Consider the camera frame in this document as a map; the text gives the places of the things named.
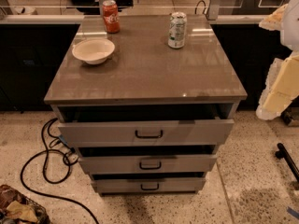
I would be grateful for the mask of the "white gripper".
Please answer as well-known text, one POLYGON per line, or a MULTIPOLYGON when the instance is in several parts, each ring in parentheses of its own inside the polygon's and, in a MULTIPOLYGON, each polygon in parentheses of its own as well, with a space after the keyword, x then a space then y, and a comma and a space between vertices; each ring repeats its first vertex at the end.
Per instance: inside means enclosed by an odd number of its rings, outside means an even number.
MULTIPOLYGON (((290 0, 263 18, 259 26, 269 31, 280 31, 280 42, 292 51, 299 50, 299 0, 290 0)), ((271 120, 299 96, 299 54, 292 53, 285 60, 276 58, 270 65, 256 115, 271 120)))

